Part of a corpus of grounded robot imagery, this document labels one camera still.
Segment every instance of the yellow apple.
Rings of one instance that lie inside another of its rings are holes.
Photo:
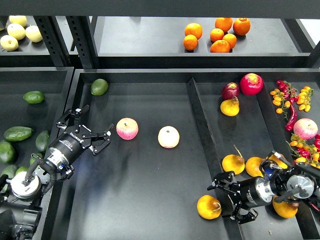
[[[25,35],[31,42],[38,43],[42,40],[38,26],[30,25],[25,29]]]
[[[12,24],[20,24],[22,27],[27,26],[27,17],[23,15],[11,15],[9,21]]]
[[[179,132],[173,126],[164,126],[160,129],[158,134],[158,141],[162,147],[166,149],[172,149],[178,145],[179,140]]]
[[[4,35],[0,39],[1,47],[3,47],[8,52],[14,51],[19,47],[18,40],[13,36]]]
[[[10,36],[18,41],[26,36],[26,30],[18,23],[11,23],[6,30]]]

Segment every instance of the avocado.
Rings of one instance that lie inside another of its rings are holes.
[[[45,95],[42,91],[28,91],[23,95],[23,99],[28,104],[39,104],[45,100]]]
[[[4,132],[3,136],[11,142],[19,142],[32,136],[34,130],[27,126],[13,126]]]
[[[41,157],[42,159],[45,157],[45,154],[44,153],[42,153],[42,152],[38,152],[38,153],[36,153],[39,157]],[[32,156],[30,157],[30,166],[34,163],[34,161],[35,161],[36,159],[35,158],[33,158]]]
[[[10,142],[0,141],[0,162],[11,164],[16,159],[16,150]]]
[[[93,96],[101,96],[106,93],[108,87],[109,85],[106,80],[98,78],[91,84],[91,94]]]
[[[8,165],[2,170],[1,176],[3,174],[6,174],[6,175],[8,175],[8,177],[10,179],[13,179],[15,177],[15,175],[16,175],[16,171],[17,170],[18,170],[18,166],[17,165],[14,165],[14,164]],[[6,184],[4,186],[4,188],[1,191],[1,193],[5,193],[7,191],[7,189],[8,189],[8,184]]]
[[[42,131],[35,139],[35,146],[39,152],[45,153],[49,144],[49,132]]]

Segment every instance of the red chili pepper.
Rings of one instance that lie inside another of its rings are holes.
[[[307,157],[310,156],[310,152],[309,152],[309,151],[306,151],[306,150],[302,151],[300,154],[301,154],[301,156],[304,157],[304,158],[307,158]]]
[[[289,121],[285,125],[285,130],[287,130],[287,131],[292,131],[294,129],[294,125],[297,120],[297,111],[296,111],[295,107],[293,106],[293,104],[290,104],[290,113],[291,113],[291,116],[289,118]]]

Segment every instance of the green apple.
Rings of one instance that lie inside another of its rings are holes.
[[[11,23],[6,30],[10,36],[17,40],[21,40],[26,36],[26,30],[18,23]]]
[[[27,17],[23,15],[11,15],[9,21],[12,24],[20,24],[22,27],[27,25]]]
[[[14,51],[19,47],[18,40],[10,35],[4,35],[1,37],[0,45],[8,52]]]
[[[38,26],[30,25],[25,29],[25,35],[31,42],[38,43],[42,40]]]

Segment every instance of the robotic arm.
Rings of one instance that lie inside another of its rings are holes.
[[[89,110],[89,105],[82,109],[68,109],[56,122],[63,130],[49,145],[50,156],[46,159],[36,154],[27,172],[20,172],[14,178],[8,175],[0,177],[0,190],[8,184],[15,199],[8,201],[10,193],[0,195],[0,240],[31,239],[35,233],[42,208],[42,197],[57,181],[65,181],[73,175],[72,163],[87,149],[97,156],[110,145],[111,124],[102,133],[92,133],[80,124],[81,115]],[[31,202],[29,205],[16,201]]]
[[[275,151],[269,156],[273,154],[290,167],[282,169],[267,157],[259,166],[263,177],[236,181],[233,171],[222,172],[214,177],[212,185],[207,190],[224,191],[235,206],[233,212],[225,217],[231,217],[239,224],[254,221],[258,212],[253,208],[271,204],[275,195],[279,196],[275,199],[277,203],[304,202],[310,208],[320,211],[320,169],[305,162],[297,162],[292,166]],[[247,214],[240,214],[241,209],[247,210]]]

